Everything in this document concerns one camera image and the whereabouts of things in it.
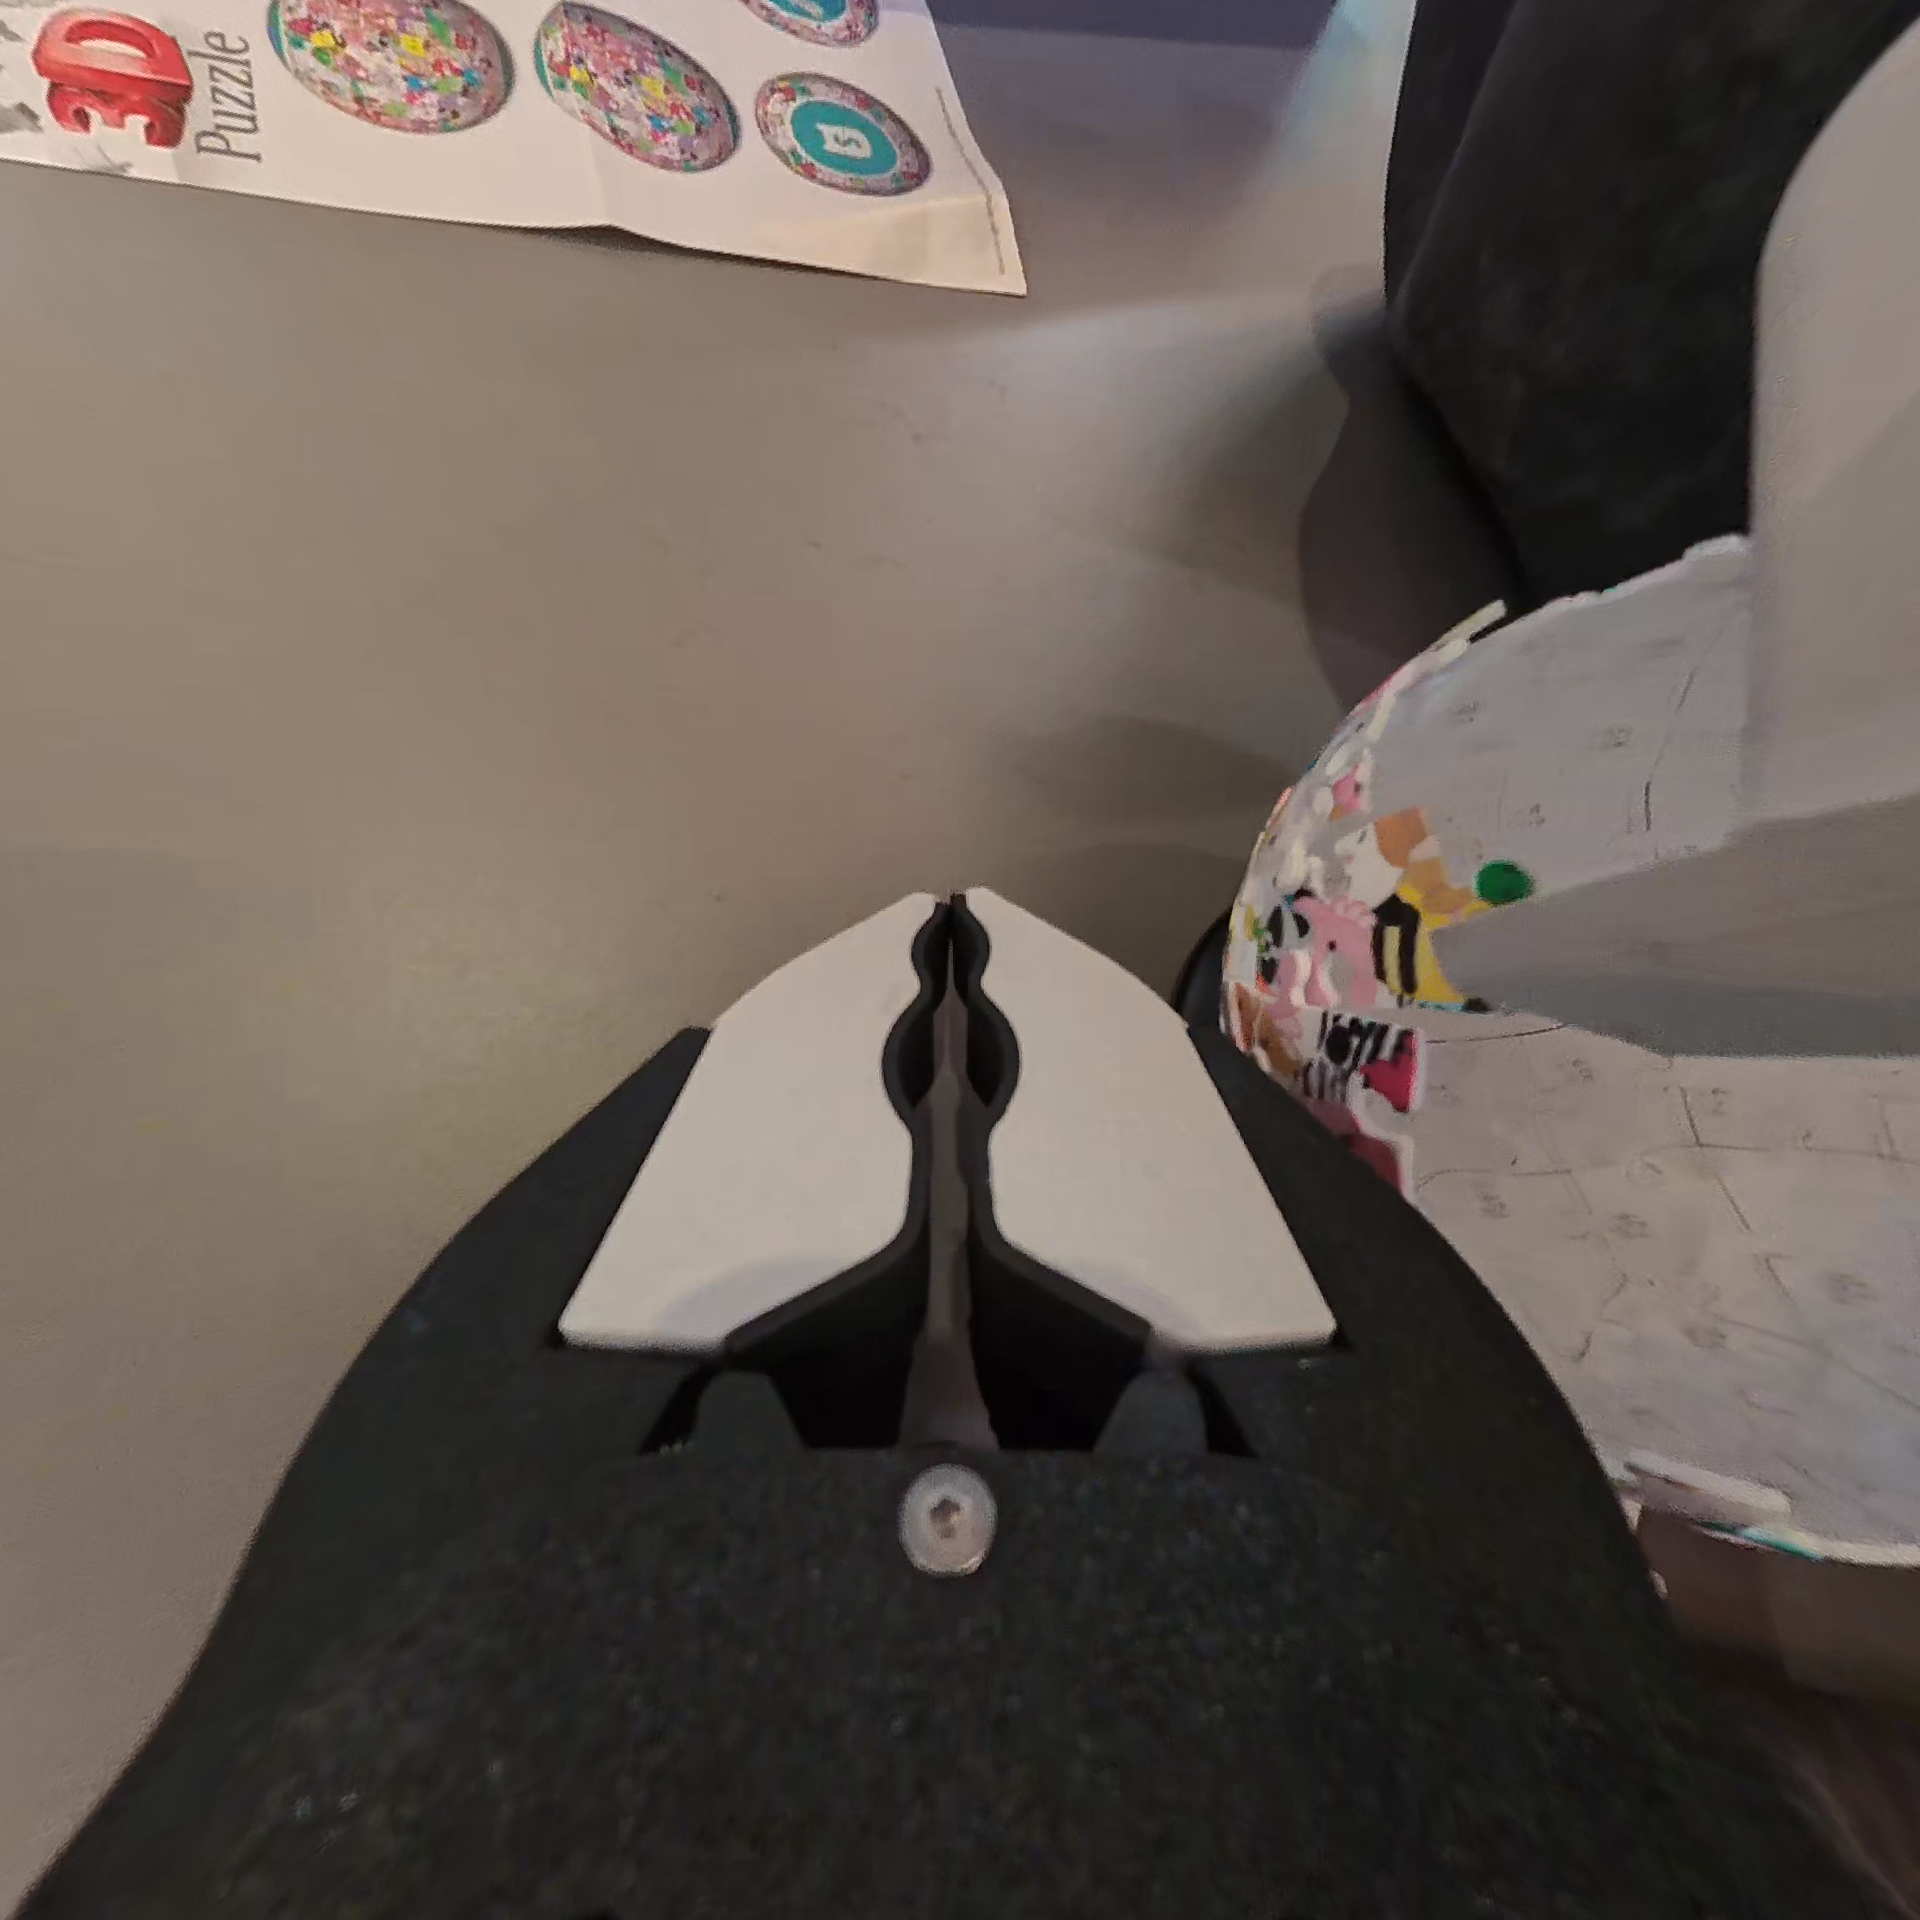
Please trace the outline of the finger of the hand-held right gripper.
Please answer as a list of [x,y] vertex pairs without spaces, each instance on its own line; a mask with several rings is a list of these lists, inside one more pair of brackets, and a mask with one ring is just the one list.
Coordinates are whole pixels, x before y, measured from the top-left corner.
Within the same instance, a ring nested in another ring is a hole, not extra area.
[[1667,1054],[1915,1054],[1915,29],[1758,257],[1750,535],[1481,646],[1547,774],[1467,992]]

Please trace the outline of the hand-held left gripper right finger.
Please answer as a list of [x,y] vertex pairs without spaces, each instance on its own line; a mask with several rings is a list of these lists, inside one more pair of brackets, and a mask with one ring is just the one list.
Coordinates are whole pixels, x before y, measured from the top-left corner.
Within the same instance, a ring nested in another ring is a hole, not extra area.
[[963,893],[966,1298],[999,1447],[1098,1447],[1141,1374],[1320,1355],[1336,1317],[1188,1021]]

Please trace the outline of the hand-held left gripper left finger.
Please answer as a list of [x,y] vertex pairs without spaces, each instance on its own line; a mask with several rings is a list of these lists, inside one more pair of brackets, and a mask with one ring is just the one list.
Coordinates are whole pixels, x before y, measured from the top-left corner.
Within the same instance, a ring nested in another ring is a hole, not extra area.
[[767,1379],[807,1445],[894,1445],[926,1317],[945,901],[909,893],[702,1034],[559,1317],[570,1348]]

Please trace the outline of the colourful puzzle ball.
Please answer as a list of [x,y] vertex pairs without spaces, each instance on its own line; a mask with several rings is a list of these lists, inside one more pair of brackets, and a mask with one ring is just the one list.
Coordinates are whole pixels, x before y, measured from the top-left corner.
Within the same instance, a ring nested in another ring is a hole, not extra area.
[[1547,1011],[1492,961],[1738,825],[1750,547],[1397,665],[1273,802],[1220,1033],[1499,1298],[1611,1482],[1799,1558],[1915,1568],[1915,1060]]

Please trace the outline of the black ball stand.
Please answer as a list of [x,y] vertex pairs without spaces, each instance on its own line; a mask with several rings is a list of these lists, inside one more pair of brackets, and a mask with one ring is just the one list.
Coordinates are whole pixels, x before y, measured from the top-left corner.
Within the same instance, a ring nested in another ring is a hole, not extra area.
[[1234,910],[1220,910],[1200,930],[1183,971],[1175,974],[1171,985],[1171,1009],[1179,1018],[1194,1033],[1215,1033],[1232,1040],[1228,1030],[1228,985],[1225,985],[1225,961],[1232,940]]

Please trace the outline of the white puzzle leaflet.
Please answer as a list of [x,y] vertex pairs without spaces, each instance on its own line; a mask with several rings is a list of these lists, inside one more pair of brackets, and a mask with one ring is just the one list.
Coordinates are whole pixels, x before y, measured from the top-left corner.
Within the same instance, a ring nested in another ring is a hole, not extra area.
[[1027,289],[925,2],[4,2],[4,160]]

